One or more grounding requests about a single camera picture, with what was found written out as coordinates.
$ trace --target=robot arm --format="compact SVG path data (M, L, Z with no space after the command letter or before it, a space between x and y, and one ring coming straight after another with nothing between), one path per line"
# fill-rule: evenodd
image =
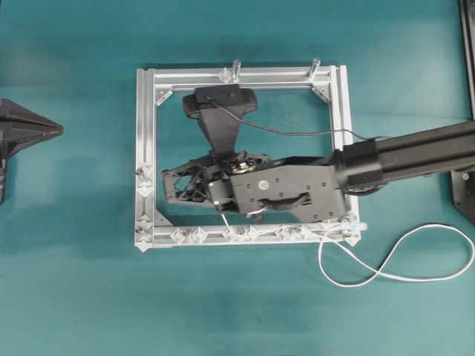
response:
M475 168L475 122L364 140L326 158L272 160L234 151L242 116L257 108L252 90L238 85L198 88L183 102L212 150L162 172L170 203L214 206L219 212L248 216L266 209L288 210L301 222L313 223L343 217L345 194L367 195L394 180Z

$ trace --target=black object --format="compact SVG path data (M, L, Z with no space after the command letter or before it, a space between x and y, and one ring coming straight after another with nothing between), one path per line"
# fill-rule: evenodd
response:
M257 99L252 90L240 89L239 85L198 88L194 94L183 98L185 113L190 119L198 120L201 131L212 147L211 154L233 154L240 124L213 106L211 98L238 117L254 111L258 106Z
M465 48L465 64L470 93L471 114L472 119L475 119L475 1L459 0L459 10ZM454 206L471 222L475 223L475 176L469 171L453 171L451 179Z
M0 99L0 203L4 201L8 159L62 133L61 125L8 99Z
M237 94L230 99L230 93ZM234 152L238 120L257 107L251 90L237 85L197 89L184 99L184 107L188 116L200 120L213 150L162 172L167 202L253 217L264 209L288 210L303 223L312 223L343 217L345 194L371 194L394 180L446 171L472 177L475 170L475 122L365 140L327 158L271 160ZM472 185L464 194L475 192ZM471 202L461 200L460 206L471 208Z

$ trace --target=white cable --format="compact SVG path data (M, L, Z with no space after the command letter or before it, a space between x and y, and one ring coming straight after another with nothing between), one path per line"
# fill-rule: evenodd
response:
M386 266L386 264L389 262L390 258L393 256L393 253L394 251L398 248L399 244L402 242L403 239L405 239L406 237L409 237L410 235L414 234L415 232L419 231L419 230L422 230L422 229L425 229L425 228L444 228L444 229L447 229L447 230L452 230L452 231L455 231L456 233L458 233L459 235L461 235L462 237L464 237L467 242L469 243L470 247L471 247L471 254L470 254L470 259L469 261L465 264L465 266L463 266L460 270L458 270L457 272L454 272L452 274L449 274L447 276L442 276L442 277L428 277L428 278L413 278L413 277L404 277L404 276L399 276L397 274L390 274L390 273L384 273L382 272L382 269ZM331 240L330 238L328 238L328 234L332 231L334 231L335 229L333 230L329 230L325 233L325 235L322 237L322 240L318 246L318 266L320 267L320 271L321 273L323 274L323 276L329 280L331 283L333 283L334 285L338 286L338 287L342 287L342 288L355 288L355 287L361 287L361 286L364 286L366 284L368 284L369 282L371 282L372 280L374 280L377 276L382 276L382 277L386 277L386 278L389 278L391 280L401 280L401 281L404 281L404 282L415 282L415 283L422 283L422 282L439 282L439 281L443 281L443 280L451 280L452 278L455 278L455 277L458 277L459 275L461 275L462 273L464 273L465 271L467 271L467 269L470 268L470 266L472 265L472 263L474 262L474 258L475 258L475 245L474 245L474 242L472 241L472 239L470 237L468 237L465 233L463 233L462 231L460 231L458 228L454 227L454 226L450 226L450 225L443 225L443 224L425 224L425 225L421 225L421 226L418 226L417 228L414 228L412 230L410 230L409 232L407 232L406 234L402 235L397 241L396 243L394 244L393 248L391 249L391 251L389 252L389 254L387 254L386 258L384 259L383 263L381 264L381 266L378 268L378 269L374 269L373 267L369 266L368 264L366 264L365 262L361 261L359 258L357 258L356 255L354 255L354 253L352 253L348 248L344 247L343 245L341 245L340 243L334 241L334 240ZM324 250L324 244L325 243L335 243L339 248L341 248L343 251L345 251L350 257L352 257L356 262L358 262L359 264L361 264L362 266L364 266L365 268L371 270L372 272L374 272L374 274L367 278L366 280L363 280L362 282L359 282L359 283L340 283L340 282L337 282L336 280L334 280L333 278L331 278L324 270L324 266L323 266L323 250Z

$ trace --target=teal table surface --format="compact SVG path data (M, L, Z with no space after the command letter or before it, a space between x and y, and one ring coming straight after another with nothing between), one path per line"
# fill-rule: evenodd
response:
M0 97L65 133L10 163L0 207L0 353L473 355L475 268L446 283L377 279L346 290L323 278L315 245L133 247L136 69L233 59L307 65L314 56L348 66L362 135L470 119L456 1L3 1ZM255 122L328 127L309 93L258 98ZM160 149L172 153L160 164L205 154L180 96L163 110ZM328 152L330 141L246 128L238 146L310 155ZM175 219L202 213L166 209ZM451 205L447 174L361 198L361 215L369 229L354 251L374 266L415 225L449 223L475 237ZM420 233L387 270L448 274L468 252L450 232ZM367 276L337 248L326 256L334 278Z

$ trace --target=aluminum frame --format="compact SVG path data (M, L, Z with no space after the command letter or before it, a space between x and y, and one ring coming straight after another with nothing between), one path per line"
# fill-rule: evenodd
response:
M138 69L137 132L134 244L142 252L149 248L185 245L258 245L315 243L322 237L347 241L361 239L366 224L359 221L358 197L347 196L349 214L344 219L311 224L173 226L160 213L156 196L157 120L159 107L174 92L226 83L238 83L255 90L310 89L329 105L333 129L351 130L350 95L346 66L320 66L313 59L309 67L241 67L235 60L231 68ZM348 132L332 135L333 148L353 143Z

